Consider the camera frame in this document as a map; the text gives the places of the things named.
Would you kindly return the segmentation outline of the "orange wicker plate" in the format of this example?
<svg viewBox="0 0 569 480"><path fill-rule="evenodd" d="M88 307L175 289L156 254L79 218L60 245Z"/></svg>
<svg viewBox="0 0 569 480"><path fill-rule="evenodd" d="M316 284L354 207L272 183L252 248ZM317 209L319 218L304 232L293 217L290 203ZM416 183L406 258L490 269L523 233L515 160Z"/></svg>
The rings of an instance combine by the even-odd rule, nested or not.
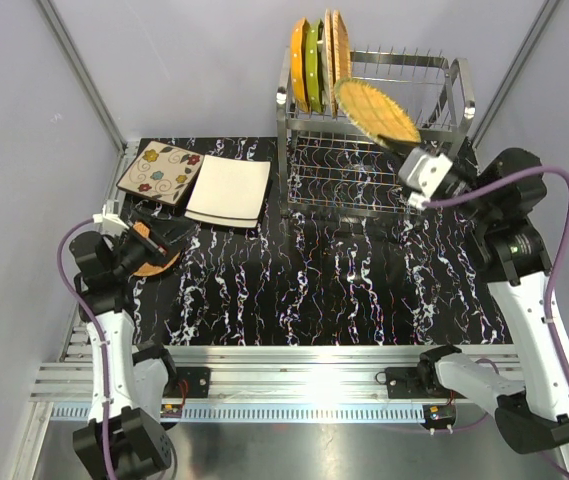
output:
<svg viewBox="0 0 569 480"><path fill-rule="evenodd" d="M150 228L143 224L140 221L136 221L133 224L133 230L139 233L142 237L149 239L150 238ZM134 273L133 276L135 277L152 277L156 275L160 275L170 267L172 267L180 258L181 253L178 252L174 255L170 260L168 260L164 265L152 265L150 263L144 263L140 266Z"/></svg>

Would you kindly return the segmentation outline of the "green wicker plate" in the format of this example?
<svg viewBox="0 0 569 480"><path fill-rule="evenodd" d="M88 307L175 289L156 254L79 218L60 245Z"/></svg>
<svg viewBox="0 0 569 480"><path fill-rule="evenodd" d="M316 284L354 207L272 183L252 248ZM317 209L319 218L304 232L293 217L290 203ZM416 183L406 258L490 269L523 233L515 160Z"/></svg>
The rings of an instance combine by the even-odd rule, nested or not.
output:
<svg viewBox="0 0 569 480"><path fill-rule="evenodd" d="M408 113L365 80L339 79L335 97L348 120L374 143L388 149L421 143L420 132Z"/></svg>

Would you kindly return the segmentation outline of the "floral square ceramic plate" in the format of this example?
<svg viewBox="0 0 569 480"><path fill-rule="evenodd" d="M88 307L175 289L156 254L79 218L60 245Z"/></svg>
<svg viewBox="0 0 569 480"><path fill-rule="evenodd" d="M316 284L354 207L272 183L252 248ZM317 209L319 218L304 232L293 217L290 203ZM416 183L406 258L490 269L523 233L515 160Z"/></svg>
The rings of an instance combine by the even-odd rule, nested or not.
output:
<svg viewBox="0 0 569 480"><path fill-rule="evenodd" d="M203 160L202 154L151 141L122 174L117 188L176 206L197 177Z"/></svg>

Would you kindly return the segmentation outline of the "white black-rimmed square plate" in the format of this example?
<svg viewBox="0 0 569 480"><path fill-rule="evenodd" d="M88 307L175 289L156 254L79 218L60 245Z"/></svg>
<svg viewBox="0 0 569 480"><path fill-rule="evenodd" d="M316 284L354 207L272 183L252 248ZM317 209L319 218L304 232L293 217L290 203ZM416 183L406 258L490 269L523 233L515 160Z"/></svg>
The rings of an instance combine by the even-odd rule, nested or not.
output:
<svg viewBox="0 0 569 480"><path fill-rule="evenodd" d="M219 217L259 219L270 167L267 161L206 155L186 210Z"/></svg>

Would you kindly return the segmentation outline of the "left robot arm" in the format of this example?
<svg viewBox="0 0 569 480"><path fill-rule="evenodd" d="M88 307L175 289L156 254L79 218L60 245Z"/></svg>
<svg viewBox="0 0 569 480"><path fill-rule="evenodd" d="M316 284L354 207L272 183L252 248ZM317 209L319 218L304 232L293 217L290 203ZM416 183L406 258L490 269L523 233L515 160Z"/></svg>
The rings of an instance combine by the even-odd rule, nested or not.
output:
<svg viewBox="0 0 569 480"><path fill-rule="evenodd" d="M177 475L178 455L161 424L162 400L188 391L168 349L133 342L132 276L159 275L180 258L177 241L148 221L123 221L113 202L61 240L78 273L61 278L79 305L92 351L91 407L73 449L93 479Z"/></svg>

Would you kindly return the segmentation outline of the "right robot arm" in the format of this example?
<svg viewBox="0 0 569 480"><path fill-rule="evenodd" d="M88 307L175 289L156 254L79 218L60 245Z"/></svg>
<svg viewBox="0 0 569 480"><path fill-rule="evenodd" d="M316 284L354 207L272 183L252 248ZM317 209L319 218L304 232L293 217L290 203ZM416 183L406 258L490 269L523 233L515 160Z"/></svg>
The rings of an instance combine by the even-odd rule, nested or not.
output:
<svg viewBox="0 0 569 480"><path fill-rule="evenodd" d="M429 397L455 392L493 417L502 438L519 454L569 443L569 339L555 298L555 281L569 239L569 200L558 252L549 256L529 215L547 188L542 165L521 148L501 152L481 174L468 177L444 154L393 142L398 177L419 209L457 207L474 227L465 249L496 301L516 346L520 382L482 367L452 345L420 356L417 385Z"/></svg>

